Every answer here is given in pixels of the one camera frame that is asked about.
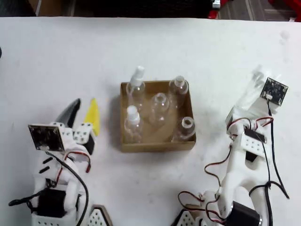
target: table surface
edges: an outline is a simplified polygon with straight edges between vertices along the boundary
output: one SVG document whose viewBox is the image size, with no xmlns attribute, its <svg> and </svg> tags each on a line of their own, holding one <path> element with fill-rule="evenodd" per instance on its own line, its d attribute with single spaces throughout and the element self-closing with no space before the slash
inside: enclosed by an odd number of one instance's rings
<svg viewBox="0 0 301 226">
<path fill-rule="evenodd" d="M 177 194 L 215 190 L 204 165 L 226 156 L 224 120 L 259 64 L 289 86 L 275 116 L 278 169 L 291 197 L 272 187 L 274 225 L 298 225 L 301 170 L 301 24 L 204 19 L 0 18 L 0 225 L 29 225 L 36 151 L 29 123 L 49 123 L 82 99 L 76 124 L 92 97 L 101 132 L 87 177 L 91 197 L 114 225 L 170 225 L 181 210 Z M 183 75 L 190 83 L 197 144 L 188 152 L 121 153 L 120 83 L 137 65 L 145 80 Z M 226 164 L 214 170 L 223 176 Z"/>
</svg>

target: circuit board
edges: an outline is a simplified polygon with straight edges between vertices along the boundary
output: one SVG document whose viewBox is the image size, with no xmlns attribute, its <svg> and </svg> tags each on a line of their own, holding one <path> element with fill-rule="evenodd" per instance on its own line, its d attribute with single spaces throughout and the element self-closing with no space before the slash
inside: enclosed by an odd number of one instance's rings
<svg viewBox="0 0 301 226">
<path fill-rule="evenodd" d="M 271 78 L 267 78 L 260 97 L 268 99 L 270 102 L 281 106 L 287 90 L 288 86 Z"/>
</svg>

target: brown cardboard box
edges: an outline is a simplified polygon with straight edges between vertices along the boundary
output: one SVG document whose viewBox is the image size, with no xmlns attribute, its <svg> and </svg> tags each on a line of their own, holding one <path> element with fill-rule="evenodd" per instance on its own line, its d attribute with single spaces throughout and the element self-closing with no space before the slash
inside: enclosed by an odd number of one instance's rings
<svg viewBox="0 0 301 226">
<path fill-rule="evenodd" d="M 196 135 L 190 141 L 170 142 L 177 122 L 181 117 L 190 116 L 193 118 L 190 92 L 188 91 L 184 105 L 180 109 L 170 109 L 168 120 L 160 128 L 154 128 L 149 122 L 151 109 L 151 98 L 157 93 L 168 93 L 169 81 L 146 81 L 145 82 L 145 105 L 140 113 L 143 120 L 143 142 L 140 144 L 127 144 L 124 139 L 124 120 L 127 116 L 127 83 L 121 83 L 120 87 L 120 128 L 121 148 L 123 152 L 166 152 L 190 150 L 196 143 Z"/>
<path fill-rule="evenodd" d="M 39 0 L 29 0 L 33 11 L 36 12 Z M 42 0 L 37 16 L 62 16 L 62 0 Z"/>
</svg>

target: plastic bottle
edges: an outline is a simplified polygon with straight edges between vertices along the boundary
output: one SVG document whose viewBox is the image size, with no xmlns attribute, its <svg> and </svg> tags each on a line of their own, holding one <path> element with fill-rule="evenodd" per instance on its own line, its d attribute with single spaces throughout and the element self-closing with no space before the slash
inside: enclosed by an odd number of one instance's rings
<svg viewBox="0 0 301 226">
<path fill-rule="evenodd" d="M 145 83 L 143 82 L 144 67 L 138 66 L 130 82 L 127 84 L 128 106 L 134 105 L 140 112 L 144 103 Z"/>
<path fill-rule="evenodd" d="M 182 107 L 188 92 L 188 82 L 183 76 L 178 76 L 169 82 L 168 98 L 171 108 Z"/>
<path fill-rule="evenodd" d="M 196 126 L 193 118 L 184 117 L 177 124 L 171 141 L 188 141 L 195 134 L 195 132 Z"/>
<path fill-rule="evenodd" d="M 124 122 L 126 143 L 141 143 L 143 123 L 137 108 L 133 105 L 127 107 L 127 118 Z"/>
<path fill-rule="evenodd" d="M 157 93 L 151 99 L 150 122 L 155 127 L 161 127 L 166 121 L 169 100 L 164 93 Z"/>
</svg>

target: cable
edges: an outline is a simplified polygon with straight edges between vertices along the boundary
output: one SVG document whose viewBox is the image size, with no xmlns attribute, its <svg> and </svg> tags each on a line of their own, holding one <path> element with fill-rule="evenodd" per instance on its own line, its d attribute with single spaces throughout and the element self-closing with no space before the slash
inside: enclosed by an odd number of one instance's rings
<svg viewBox="0 0 301 226">
<path fill-rule="evenodd" d="M 50 155 L 51 157 L 54 157 L 62 166 L 64 166 L 67 170 L 69 170 L 79 181 L 80 183 L 83 185 L 85 192 L 86 192 L 86 203 L 85 203 L 85 207 L 84 210 L 76 224 L 76 226 L 80 226 L 81 222 L 83 221 L 87 208 L 88 208 L 88 202 L 89 202 L 89 191 L 88 188 L 85 184 L 85 182 L 82 180 L 82 178 L 80 178 L 80 176 L 70 167 L 68 166 L 65 162 L 63 162 L 62 160 L 60 160 L 58 157 L 56 157 L 54 154 L 50 153 L 50 152 L 46 152 L 47 155 Z"/>
<path fill-rule="evenodd" d="M 65 154 L 63 160 L 65 161 L 67 158 L 69 158 L 69 154 L 80 154 L 80 155 L 83 155 L 83 156 L 86 156 L 88 158 L 88 166 L 86 168 L 86 173 L 88 173 L 91 169 L 91 159 L 90 159 L 90 156 L 85 153 L 85 152 L 75 152 L 75 151 L 71 151 L 71 152 L 68 152 L 67 154 Z M 60 175 L 63 171 L 63 168 L 61 167 L 60 171 L 58 172 L 57 176 L 56 176 L 56 183 L 58 183 L 59 179 L 60 179 Z"/>
<path fill-rule="evenodd" d="M 221 218 L 220 216 L 218 216 L 222 221 L 218 220 L 218 219 L 212 219 L 209 215 L 209 211 L 208 211 L 208 205 L 211 204 L 211 203 L 215 203 L 219 200 L 220 196 L 217 197 L 217 199 L 213 200 L 213 201 L 209 201 L 207 202 L 206 204 L 206 207 L 205 207 L 205 211 L 206 211 L 206 214 L 207 214 L 207 217 L 209 218 L 209 220 L 211 220 L 212 222 L 215 222 L 215 223 L 219 223 L 221 225 L 224 225 L 225 224 L 225 220 L 224 218 Z"/>
<path fill-rule="evenodd" d="M 272 117 L 272 116 L 268 116 L 268 117 L 262 117 L 262 118 L 259 118 L 259 119 L 256 119 L 256 129 L 258 129 L 258 121 L 261 121 L 261 120 L 266 120 L 266 119 L 269 119 L 269 121 L 268 122 L 266 122 L 266 123 L 264 123 L 263 125 L 262 125 L 262 127 L 265 127 L 265 126 L 267 126 L 267 125 L 269 125 L 269 124 L 271 124 L 273 121 L 274 121 L 274 118 Z"/>
<path fill-rule="evenodd" d="M 31 212 L 34 212 L 36 210 L 36 208 L 34 208 L 32 206 L 32 203 L 30 202 L 30 200 L 33 199 L 34 197 L 40 196 L 41 194 L 45 193 L 47 190 L 49 190 L 52 187 L 56 187 L 56 184 L 54 183 L 54 181 L 52 181 L 50 179 L 46 179 L 46 187 L 43 190 L 41 190 L 41 191 L 37 192 L 36 194 L 31 195 L 31 196 L 22 198 L 22 199 L 12 200 L 8 203 L 8 205 L 9 206 L 16 206 L 16 205 L 26 203 L 27 206 L 30 208 Z"/>
<path fill-rule="evenodd" d="M 191 193 L 191 192 L 188 192 L 188 191 L 181 191 L 181 192 L 178 194 L 178 200 L 179 200 L 180 205 L 181 205 L 185 210 L 188 210 L 188 211 L 208 211 L 209 213 L 213 213 L 213 214 L 215 214 L 218 218 L 220 218 L 221 220 L 223 220 L 223 218 L 221 218 L 220 215 L 219 215 L 216 211 L 214 211 L 214 210 L 206 210 L 206 209 L 202 209 L 202 208 L 190 208 L 190 207 L 185 206 L 185 205 L 182 203 L 181 199 L 180 199 L 180 195 L 181 195 L 181 194 L 189 194 L 189 195 L 191 195 L 193 198 L 197 199 L 199 202 L 204 202 L 204 200 L 198 198 L 197 196 L 195 196 L 195 195 L 194 195 L 193 193 Z"/>
<path fill-rule="evenodd" d="M 230 154 L 231 154 L 231 150 L 232 150 L 232 146 L 230 145 L 229 153 L 228 153 L 227 157 L 226 157 L 224 160 L 219 161 L 219 162 L 213 162 L 213 163 L 207 164 L 207 165 L 204 167 L 204 171 L 205 171 L 207 174 L 209 174 L 209 175 L 211 175 L 211 176 L 214 176 L 214 177 L 218 180 L 218 185 L 219 185 L 219 187 L 222 186 L 221 181 L 220 181 L 220 178 L 219 178 L 216 174 L 207 171 L 207 167 L 209 167 L 209 166 L 214 166 L 214 165 L 220 165 L 220 164 L 223 164 L 224 162 L 226 162 L 227 159 L 229 158 Z"/>
<path fill-rule="evenodd" d="M 243 119 L 246 119 L 246 120 L 249 121 L 250 129 L 251 129 L 251 128 L 252 128 L 252 123 L 251 123 L 251 120 L 250 120 L 249 118 L 238 118 L 238 119 L 234 120 L 233 122 L 231 122 L 231 123 L 229 124 L 227 130 L 229 130 L 230 127 L 231 127 L 232 125 L 234 125 L 236 122 L 238 122 L 238 121 L 240 121 L 240 120 L 243 120 Z"/>
<path fill-rule="evenodd" d="M 268 105 L 268 109 L 269 109 L 269 115 L 271 116 L 272 118 L 272 113 L 271 113 L 271 110 L 270 110 L 270 107 L 269 107 L 269 101 L 267 100 L 267 105 Z M 267 167 L 268 167 L 268 174 L 269 174 L 269 180 L 267 181 L 266 184 L 264 185 L 258 185 L 258 186 L 255 186 L 254 188 L 252 188 L 249 192 L 249 196 L 251 196 L 252 192 L 257 189 L 257 188 L 260 188 L 260 187 L 264 187 L 264 193 L 265 193 L 265 199 L 266 199 L 266 202 L 267 202 L 267 208 L 268 208 L 268 215 L 269 215 L 269 226 L 273 226 L 273 214 L 272 214 L 272 207 L 271 207 L 271 203 L 270 203 L 270 200 L 269 200 L 269 188 L 271 187 L 271 184 L 275 184 L 277 185 L 281 191 L 284 193 L 284 195 L 289 199 L 289 196 L 283 186 L 283 183 L 281 181 L 281 178 L 279 176 L 279 173 L 278 173 L 278 170 L 277 170 L 277 166 L 276 166 L 276 161 L 275 161 L 275 150 L 274 150 L 274 125 L 273 125 L 273 121 L 274 119 L 271 119 L 269 122 L 265 123 L 263 126 L 265 125 L 268 125 L 268 124 L 271 124 L 271 139 L 272 139 L 272 156 L 273 156 L 273 163 L 274 163 L 274 167 L 275 167 L 275 171 L 276 171 L 276 174 L 277 174 L 277 177 L 279 179 L 279 182 L 280 184 L 278 184 L 277 182 L 275 181 L 271 181 L 270 180 L 270 169 L 269 169 L 269 162 L 268 162 L 268 158 L 267 158 L 267 153 L 266 153 L 266 150 L 264 148 L 264 144 L 263 144 L 263 141 L 259 138 L 259 136 L 257 135 L 257 137 L 260 139 L 261 141 L 261 144 L 262 144 L 262 147 L 263 147 L 263 150 L 264 150 L 264 155 L 265 155 L 265 159 L 266 159 L 266 163 L 267 163 Z"/>
<path fill-rule="evenodd" d="M 272 117 L 272 112 L 271 112 L 271 109 L 270 109 L 270 106 L 269 106 L 269 100 L 267 100 L 267 105 L 268 105 L 268 110 L 269 110 L 269 116 Z M 274 168 L 275 168 L 275 172 L 277 174 L 277 178 L 281 184 L 281 186 L 283 187 L 283 190 L 285 191 L 284 194 L 286 195 L 286 197 L 288 197 L 289 199 L 289 196 L 287 194 L 287 191 L 286 189 L 284 188 L 284 185 L 282 183 L 282 180 L 281 180 L 281 177 L 279 175 L 279 172 L 278 172 L 278 169 L 277 169 L 277 165 L 276 165 L 276 159 L 275 159 L 275 147 L 274 147 L 274 122 L 272 121 L 271 122 L 271 139 L 272 139 L 272 158 L 273 158 L 273 164 L 274 164 Z"/>
</svg>

